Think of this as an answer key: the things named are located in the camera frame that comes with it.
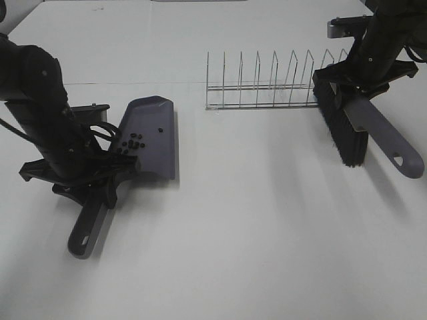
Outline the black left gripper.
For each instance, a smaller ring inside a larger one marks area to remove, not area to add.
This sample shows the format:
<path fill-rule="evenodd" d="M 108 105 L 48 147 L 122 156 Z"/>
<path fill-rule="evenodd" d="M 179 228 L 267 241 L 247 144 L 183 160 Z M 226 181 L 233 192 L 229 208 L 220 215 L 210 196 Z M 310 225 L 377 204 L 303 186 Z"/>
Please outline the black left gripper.
<path fill-rule="evenodd" d="M 91 126 L 24 126 L 20 136 L 28 140 L 43 158 L 26 162 L 19 174 L 25 180 L 39 179 L 53 184 L 52 192 L 79 205 L 90 189 L 101 189 L 102 203 L 108 209 L 117 204 L 118 175 L 135 175 L 137 156 L 114 153 L 99 145 L 100 137 L 112 143 L 122 136 L 116 126 L 103 126 L 109 134 Z"/>

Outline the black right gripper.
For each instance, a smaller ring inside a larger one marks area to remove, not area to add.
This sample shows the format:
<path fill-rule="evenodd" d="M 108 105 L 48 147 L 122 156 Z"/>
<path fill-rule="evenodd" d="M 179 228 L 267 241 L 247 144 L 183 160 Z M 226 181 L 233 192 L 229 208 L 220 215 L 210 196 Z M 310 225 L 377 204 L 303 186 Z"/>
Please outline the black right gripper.
<path fill-rule="evenodd" d="M 374 97 L 390 82 L 405 76 L 413 78 L 418 72 L 414 62 L 397 59 L 417 23 L 406 18 L 371 17 L 365 34 L 354 38 L 346 59 L 321 69 L 339 83 L 353 85 Z"/>

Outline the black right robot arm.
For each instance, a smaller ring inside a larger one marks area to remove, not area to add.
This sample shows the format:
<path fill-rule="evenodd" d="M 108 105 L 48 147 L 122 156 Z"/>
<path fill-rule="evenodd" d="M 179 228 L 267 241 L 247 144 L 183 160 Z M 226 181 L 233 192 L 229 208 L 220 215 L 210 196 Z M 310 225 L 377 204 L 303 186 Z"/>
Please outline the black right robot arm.
<path fill-rule="evenodd" d="M 329 38 L 351 37 L 347 57 L 313 74 L 314 94 L 338 87 L 377 93 L 404 76 L 413 77 L 426 62 L 425 1 L 364 1 L 371 15 L 337 17 L 328 22 Z"/>

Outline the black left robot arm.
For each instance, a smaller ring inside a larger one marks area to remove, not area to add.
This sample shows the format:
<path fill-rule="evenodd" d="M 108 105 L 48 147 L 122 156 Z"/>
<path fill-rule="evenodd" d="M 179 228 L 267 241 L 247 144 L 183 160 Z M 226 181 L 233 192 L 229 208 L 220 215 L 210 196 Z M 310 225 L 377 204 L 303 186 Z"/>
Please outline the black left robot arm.
<path fill-rule="evenodd" d="M 90 193 L 112 209 L 117 179 L 135 173 L 137 158 L 101 148 L 121 130 L 105 121 L 99 106 L 70 107 L 58 59 L 36 45 L 16 45 L 1 35 L 1 101 L 21 128 L 14 134 L 36 146 L 42 159 L 25 163 L 19 174 L 53 183 L 58 192 L 83 204 Z"/>

